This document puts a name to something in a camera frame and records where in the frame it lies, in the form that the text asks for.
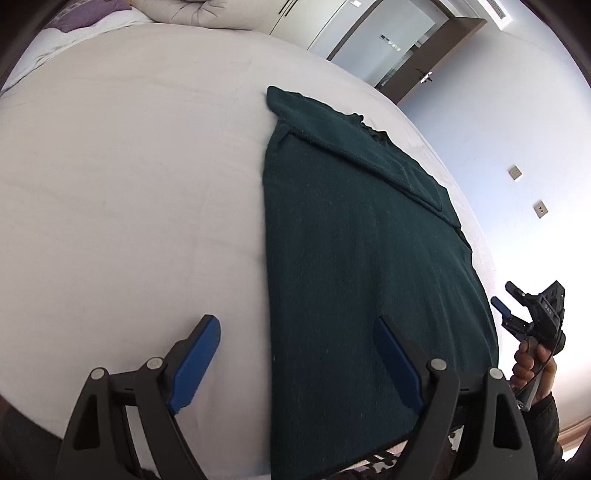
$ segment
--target folded fabric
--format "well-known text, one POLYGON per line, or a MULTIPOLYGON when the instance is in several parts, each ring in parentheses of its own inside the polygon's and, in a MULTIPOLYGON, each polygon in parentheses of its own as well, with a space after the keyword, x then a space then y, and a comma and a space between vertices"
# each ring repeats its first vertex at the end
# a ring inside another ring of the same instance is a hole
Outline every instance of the folded fabric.
POLYGON ((77 28, 90 27, 107 15, 121 10, 131 10, 129 2, 126 0, 78 0, 66 5, 46 28, 57 28, 68 33, 77 28))
POLYGON ((498 343, 447 190, 360 115, 276 87, 267 104, 271 475, 322 478, 416 421, 375 351, 378 316, 458 371, 496 365, 498 343))
POLYGON ((233 30, 255 29, 269 8, 267 0, 131 0, 131 4, 156 22, 233 30))

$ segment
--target bed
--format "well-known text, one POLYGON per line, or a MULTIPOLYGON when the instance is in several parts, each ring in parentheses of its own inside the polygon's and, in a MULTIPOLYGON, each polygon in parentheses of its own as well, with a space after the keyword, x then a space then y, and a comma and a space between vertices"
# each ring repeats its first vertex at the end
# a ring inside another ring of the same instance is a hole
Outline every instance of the bed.
POLYGON ((33 70, 81 41, 118 28, 151 22, 152 20, 141 11, 131 8, 113 12, 88 27, 67 32, 57 28, 43 28, 18 59, 6 82, 0 86, 0 93, 9 90, 33 70))
POLYGON ((448 189, 493 294, 491 256, 465 197, 379 92, 256 32, 117 28, 0 97, 0 391, 25 415, 62 436, 91 369, 136 369, 213 313, 222 343, 178 423, 210 478, 269 473, 269 85, 385 130, 448 189))

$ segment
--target light switch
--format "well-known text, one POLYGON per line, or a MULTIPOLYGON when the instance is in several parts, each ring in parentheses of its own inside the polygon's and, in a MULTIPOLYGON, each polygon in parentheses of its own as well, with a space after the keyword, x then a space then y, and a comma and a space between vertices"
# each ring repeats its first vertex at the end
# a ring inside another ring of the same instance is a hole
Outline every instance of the light switch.
POLYGON ((513 165, 509 170, 509 175, 513 180, 518 180, 523 174, 517 165, 513 165))
POLYGON ((385 35, 380 35, 380 40, 384 40, 388 45, 390 45, 394 50, 400 51, 400 47, 396 45, 392 40, 390 40, 385 35))

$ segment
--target human hand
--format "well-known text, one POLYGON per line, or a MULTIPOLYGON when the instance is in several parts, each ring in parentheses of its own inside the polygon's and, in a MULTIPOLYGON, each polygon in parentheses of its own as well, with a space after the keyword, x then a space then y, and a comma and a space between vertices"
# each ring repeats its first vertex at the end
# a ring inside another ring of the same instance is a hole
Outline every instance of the human hand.
MULTIPOLYGON (((519 345, 519 350, 515 353, 515 361, 517 363, 513 366, 513 376, 509 379, 513 391, 518 391, 520 388, 523 388, 529 380, 534 378, 534 372, 532 372, 534 359, 528 355, 527 350, 528 343, 523 341, 519 345)), ((552 352, 542 344, 538 345, 535 353, 542 364, 545 363, 552 354, 552 352)), ((534 400, 531 403, 532 405, 535 405, 550 394, 552 391, 552 385, 554 385, 556 369, 556 361, 554 361, 554 357, 552 357, 546 364, 544 371, 540 374, 542 379, 540 380, 540 385, 538 386, 538 391, 535 394, 534 400)))

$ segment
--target ceiling vent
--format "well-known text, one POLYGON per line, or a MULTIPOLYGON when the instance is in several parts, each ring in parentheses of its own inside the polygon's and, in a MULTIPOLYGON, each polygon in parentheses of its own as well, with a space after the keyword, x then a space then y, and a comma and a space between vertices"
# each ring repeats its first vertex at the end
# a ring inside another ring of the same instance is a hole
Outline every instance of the ceiling vent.
POLYGON ((478 0, 497 26, 503 30, 513 20, 498 0, 478 0))

